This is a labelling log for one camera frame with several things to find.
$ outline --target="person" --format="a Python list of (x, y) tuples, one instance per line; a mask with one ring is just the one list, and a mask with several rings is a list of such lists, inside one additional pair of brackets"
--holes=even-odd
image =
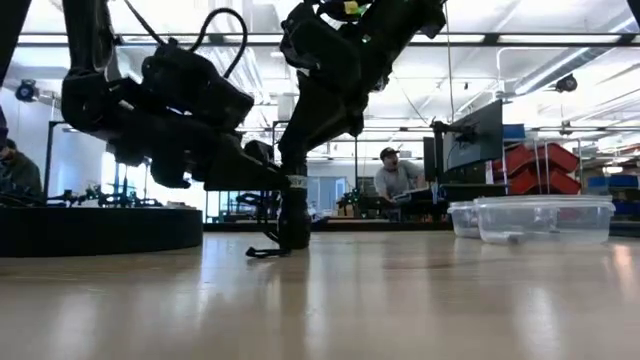
[(18, 151), (15, 141), (6, 140), (0, 150), (0, 161), (0, 178), (8, 178), (15, 185), (26, 188), (32, 195), (42, 195), (40, 169), (25, 154)]
[(405, 191), (426, 186), (422, 169), (406, 160), (398, 159), (398, 151), (386, 148), (380, 153), (382, 168), (376, 173), (374, 183), (378, 195), (389, 202)]

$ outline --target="red storage bin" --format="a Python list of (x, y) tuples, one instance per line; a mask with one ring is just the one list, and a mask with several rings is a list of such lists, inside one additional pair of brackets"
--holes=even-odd
[[(571, 173), (580, 164), (580, 159), (577, 156), (558, 144), (548, 144), (547, 153), (549, 155), (549, 169), (559, 168), (564, 173)], [(533, 148), (529, 149), (525, 145), (519, 145), (509, 150), (506, 154), (506, 159), (508, 177), (517, 174), (529, 165), (532, 165), (534, 169), (536, 168), (535, 150)], [(546, 171), (544, 145), (538, 146), (538, 162), (540, 163), (540, 172)], [(493, 162), (493, 171), (502, 173), (502, 160)]]
[[(540, 169), (540, 185), (536, 169), (527, 168), (509, 180), (509, 195), (546, 194), (547, 175), (544, 169)], [(559, 169), (549, 172), (552, 194), (575, 195), (580, 192), (580, 183), (564, 174)]]

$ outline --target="ceiling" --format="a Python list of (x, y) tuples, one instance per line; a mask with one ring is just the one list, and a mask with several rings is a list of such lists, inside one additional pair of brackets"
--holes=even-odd
[[(299, 3), (297, 0), (131, 0), (137, 10), (159, 33), (195, 33), (210, 9), (228, 6), (238, 10), (254, 33), (279, 33), (279, 22)], [(23, 33), (38, 33), (50, 43), (64, 33), (61, 0), (32, 0)], [(144, 34), (122, 0), (109, 1), (117, 33)], [(449, 32), (500, 33), (604, 33), (637, 32), (626, 0), (449, 0)], [(211, 31), (235, 33), (233, 19), (220, 17)], [(461, 117), (489, 103), (497, 91), (511, 93), (505, 107), (506, 123), (527, 126), (559, 126), (571, 120), (579, 126), (640, 125), (640, 49), (618, 48), (592, 56), (589, 49), (488, 47), (410, 47), (394, 64), (391, 81), (384, 92), (372, 94), (366, 111), (366, 127), (379, 131), (363, 135), (380, 143), (363, 144), (363, 150), (375, 153), (389, 142), (418, 140), (426, 132), (399, 132), (399, 127), (426, 127), (432, 119)], [(151, 46), (118, 50), (121, 71), (134, 79), (140, 77), (140, 65), (154, 51)], [(203, 47), (200, 54), (222, 70), (235, 55), (232, 48)], [(514, 90), (536, 74), (548, 72), (567, 58), (569, 62), (543, 80), (566, 69), (578, 79), (573, 93), (548, 91), (550, 81), (538, 81), (537, 91), (515, 95)], [(68, 50), (61, 46), (18, 47), (8, 77), (14, 81), (34, 78), (38, 86), (59, 91), (61, 79), (69, 67)], [(268, 127), (275, 120), (286, 120), (297, 99), (295, 71), (289, 68), (276, 47), (248, 48), (231, 81), (256, 98), (256, 106), (245, 121), (248, 129)], [(574, 134), (594, 140), (602, 132)], [(328, 147), (326, 151), (350, 156), (354, 146)], [(415, 152), (420, 153), (419, 145)]]

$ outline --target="clear plastic container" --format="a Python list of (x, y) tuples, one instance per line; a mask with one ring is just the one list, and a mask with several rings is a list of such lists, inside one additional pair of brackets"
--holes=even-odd
[(498, 244), (604, 242), (615, 211), (611, 196), (510, 196), (475, 205), (482, 240)]
[(453, 231), (457, 237), (480, 239), (478, 215), (473, 201), (454, 202), (447, 210), (453, 221)]

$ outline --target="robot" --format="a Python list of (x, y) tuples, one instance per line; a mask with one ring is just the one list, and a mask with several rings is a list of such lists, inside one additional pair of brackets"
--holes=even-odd
[[(107, 0), (63, 0), (71, 69), (62, 85), (62, 114), (77, 130), (107, 141), (118, 162), (137, 166), (151, 158), (154, 180), (166, 187), (188, 187), (183, 176), (190, 172), (207, 191), (280, 191), (278, 229), (269, 233), (280, 249), (251, 248), (247, 255), (285, 256), (309, 246), (307, 153), (339, 135), (360, 134), (368, 94), (384, 90), (393, 62), (416, 33), (434, 38), (442, 30), (445, 1), (298, 4), (281, 23), (280, 50), (297, 69), (300, 98), (278, 144), (279, 166), (269, 145), (252, 141), (241, 146), (242, 135), (235, 129), (253, 99), (226, 80), (232, 68), (221, 76), (194, 51), (218, 13), (240, 20), (246, 40), (246, 25), (232, 9), (209, 14), (190, 49), (175, 39), (156, 39), (159, 45), (145, 59), (138, 84), (108, 79), (118, 37)], [(342, 25), (335, 29), (321, 15)]]

